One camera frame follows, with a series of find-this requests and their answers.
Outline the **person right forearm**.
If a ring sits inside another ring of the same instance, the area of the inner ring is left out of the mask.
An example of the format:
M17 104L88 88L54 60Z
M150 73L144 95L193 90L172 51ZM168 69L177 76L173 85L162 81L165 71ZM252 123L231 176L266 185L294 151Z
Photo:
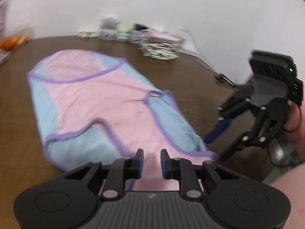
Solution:
M286 229L305 229L305 166L288 171L271 186L282 191L290 200L291 213L284 226Z

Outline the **person right hand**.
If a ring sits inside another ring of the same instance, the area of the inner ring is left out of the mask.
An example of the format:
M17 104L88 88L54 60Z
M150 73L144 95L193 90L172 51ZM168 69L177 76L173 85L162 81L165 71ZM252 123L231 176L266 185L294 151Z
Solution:
M290 103L290 116L284 127L287 131L287 137L295 144L299 144L304 140L304 104L298 106Z

